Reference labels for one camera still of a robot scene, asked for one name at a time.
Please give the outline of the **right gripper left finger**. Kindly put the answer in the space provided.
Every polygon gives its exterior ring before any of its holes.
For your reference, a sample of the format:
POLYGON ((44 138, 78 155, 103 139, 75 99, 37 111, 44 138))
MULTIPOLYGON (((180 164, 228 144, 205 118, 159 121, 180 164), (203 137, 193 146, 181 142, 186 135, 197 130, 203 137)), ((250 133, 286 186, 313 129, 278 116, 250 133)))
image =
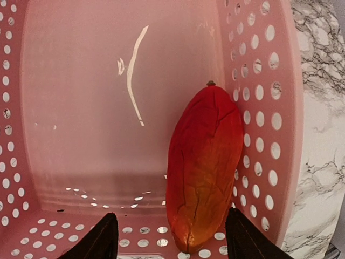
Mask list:
POLYGON ((117 259, 119 227, 115 213, 107 213, 73 248, 59 259, 117 259))

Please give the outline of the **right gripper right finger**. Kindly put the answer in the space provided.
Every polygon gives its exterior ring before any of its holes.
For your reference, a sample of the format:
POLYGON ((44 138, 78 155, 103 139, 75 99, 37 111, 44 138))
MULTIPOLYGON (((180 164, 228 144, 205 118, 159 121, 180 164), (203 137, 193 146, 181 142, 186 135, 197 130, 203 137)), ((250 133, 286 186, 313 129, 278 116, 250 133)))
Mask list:
POLYGON ((225 222, 229 259, 292 259, 237 208, 230 208, 225 222))

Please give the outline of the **pink plastic basket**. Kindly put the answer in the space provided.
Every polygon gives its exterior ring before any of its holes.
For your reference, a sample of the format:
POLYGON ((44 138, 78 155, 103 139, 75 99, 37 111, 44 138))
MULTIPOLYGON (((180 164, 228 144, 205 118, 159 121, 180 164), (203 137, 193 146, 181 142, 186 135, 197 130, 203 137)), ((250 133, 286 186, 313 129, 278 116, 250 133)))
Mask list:
POLYGON ((119 258, 185 258, 171 135, 208 81, 234 101, 231 204, 285 238, 302 151, 289 1, 1 1, 1 258, 58 258, 107 213, 119 258))

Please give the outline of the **orange red mango toy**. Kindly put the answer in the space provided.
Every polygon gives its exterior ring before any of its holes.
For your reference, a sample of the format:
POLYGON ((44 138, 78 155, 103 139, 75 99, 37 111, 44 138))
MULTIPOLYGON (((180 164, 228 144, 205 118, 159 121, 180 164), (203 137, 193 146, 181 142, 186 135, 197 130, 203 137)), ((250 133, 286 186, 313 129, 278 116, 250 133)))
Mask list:
POLYGON ((167 219, 181 252, 199 251, 222 224, 243 145, 239 108, 207 82, 179 118, 168 151, 167 219))

